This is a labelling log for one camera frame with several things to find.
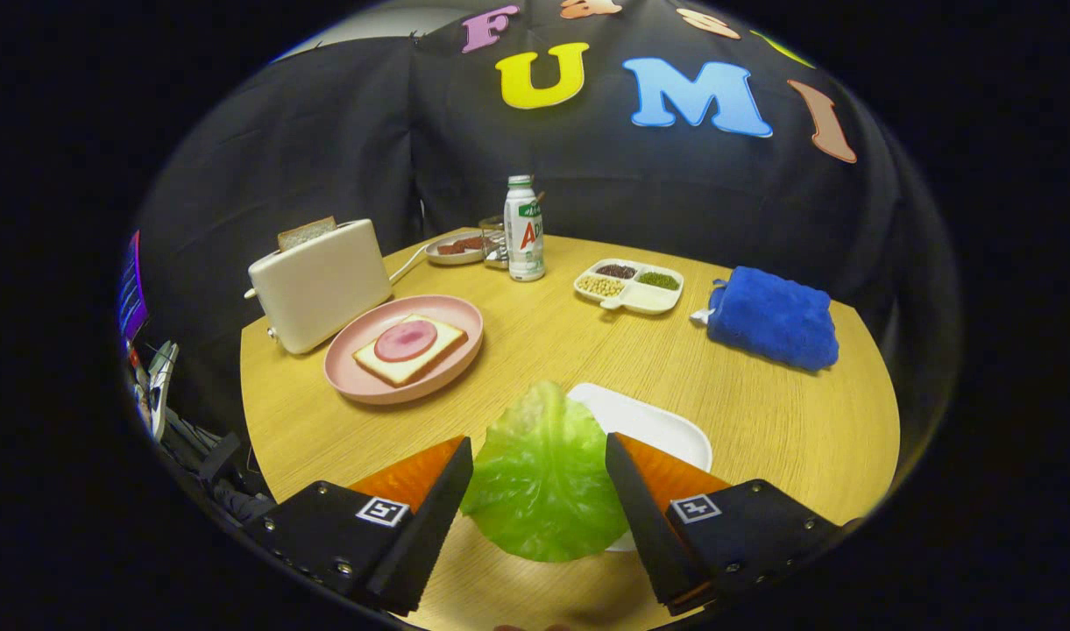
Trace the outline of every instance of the small plate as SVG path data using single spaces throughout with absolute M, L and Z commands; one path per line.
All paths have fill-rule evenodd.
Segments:
M 351 354 L 411 313 L 428 316 L 463 328 L 468 340 L 454 349 L 431 371 L 426 372 L 426 376 L 402 387 L 392 387 L 379 376 L 364 371 L 351 358 Z M 478 308 L 467 301 L 450 295 L 415 295 L 391 301 L 351 321 L 349 326 L 336 335 L 325 355 L 325 376 L 327 383 L 349 399 L 380 405 L 402 403 L 403 400 L 418 399 L 439 390 L 456 379 L 468 368 L 468 364 L 472 364 L 483 339 L 484 317 Z
M 478 260 L 484 260 L 484 248 L 465 250 L 461 255 L 442 255 L 438 251 L 438 246 L 450 246 L 456 241 L 472 238 L 472 236 L 479 236 L 482 233 L 479 231 L 474 232 L 459 232 L 457 235 L 448 235 L 443 240 L 434 241 L 433 243 L 426 246 L 426 257 L 430 259 L 435 264 L 465 264 L 465 263 L 476 263 Z
M 714 464 L 714 448 L 709 446 L 706 434 L 683 416 L 591 383 L 575 385 L 566 398 L 585 404 L 606 434 L 617 431 L 630 435 L 706 473 Z M 608 551 L 628 552 L 635 549 L 631 532 L 626 532 Z
M 606 266 L 606 264 L 625 264 L 627 267 L 635 268 L 636 274 L 630 279 L 616 279 L 615 276 L 598 274 L 598 270 Z M 671 276 L 673 279 L 678 280 L 678 289 L 664 290 L 663 288 L 655 287 L 655 284 L 639 282 L 640 276 L 643 276 L 647 272 L 657 272 Z M 624 287 L 618 294 L 611 296 L 583 290 L 580 282 L 587 276 L 595 276 L 598 279 L 620 280 Z M 582 272 L 579 277 L 574 279 L 574 291 L 582 294 L 585 298 L 598 301 L 601 304 L 601 308 L 607 308 L 610 311 L 615 311 L 616 308 L 624 307 L 637 313 L 658 316 L 659 313 L 671 311 L 671 308 L 675 307 L 679 296 L 683 295 L 683 284 L 686 284 L 686 279 L 683 279 L 683 275 L 674 270 L 658 267 L 655 264 L 640 263 L 638 260 L 601 259 L 591 264 L 585 272 Z

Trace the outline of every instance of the green lettuce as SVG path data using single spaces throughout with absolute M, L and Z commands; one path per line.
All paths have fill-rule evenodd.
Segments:
M 461 511 L 503 551 L 567 561 L 627 532 L 603 466 L 606 432 L 585 405 L 538 382 L 487 428 Z

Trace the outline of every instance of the bread slice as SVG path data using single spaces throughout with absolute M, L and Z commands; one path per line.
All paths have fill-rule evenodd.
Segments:
M 327 232 L 332 232 L 335 229 L 336 219 L 334 216 L 325 216 L 325 218 L 315 220 L 312 224 L 293 228 L 292 231 L 279 232 L 278 250 L 286 251 L 289 248 L 297 247 L 305 243 L 305 241 L 315 240 L 319 235 L 326 235 Z
M 423 352 L 422 355 L 406 361 L 383 361 L 376 356 L 376 342 L 379 341 L 379 338 L 376 338 L 367 342 L 366 347 L 353 352 L 351 358 L 355 359 L 355 364 L 358 364 L 364 371 L 379 376 L 386 385 L 402 387 L 426 376 L 426 372 L 431 371 L 438 364 L 442 363 L 442 359 L 445 359 L 456 348 L 461 347 L 463 341 L 468 340 L 468 334 L 461 328 L 440 323 L 438 320 L 417 313 L 411 313 L 399 320 L 399 324 L 412 323 L 414 320 L 426 320 L 438 327 L 438 339 L 433 341 L 433 347 Z

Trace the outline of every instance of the bottle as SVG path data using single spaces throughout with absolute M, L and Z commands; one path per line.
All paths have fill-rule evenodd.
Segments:
M 503 202 L 503 232 L 507 243 L 507 273 L 515 280 L 537 280 L 546 274 L 542 262 L 542 209 L 531 175 L 507 178 Z

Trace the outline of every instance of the wooden table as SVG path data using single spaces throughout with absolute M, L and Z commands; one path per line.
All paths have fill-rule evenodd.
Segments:
M 394 273 L 417 250 L 386 256 Z M 607 257 L 681 272 L 679 303 L 661 316 L 602 310 L 571 284 Z M 714 279 L 730 270 L 668 255 L 546 236 L 547 273 L 518 283 L 484 264 L 443 267 L 423 257 L 395 283 L 395 298 L 442 293 L 484 316 L 484 343 L 461 376 L 422 400 L 357 404 L 323 375 L 327 343 L 290 356 L 262 318 L 242 335 L 243 405 L 250 443 L 278 503 L 316 479 L 346 487 L 387 463 L 458 434 L 484 431 L 535 381 L 564 390 L 591 382 L 674 412 L 714 445 L 710 473 L 731 483 L 762 477 L 831 522 L 863 515 L 892 479 L 899 418 L 892 384 L 858 313 L 831 304 L 840 358 L 817 375 L 706 339 L 690 322 Z M 471 519 L 454 519 L 418 611 L 419 627 L 489 631 L 554 622 L 585 629 L 651 629 L 672 620 L 656 603 L 636 552 L 566 564 L 509 556 Z

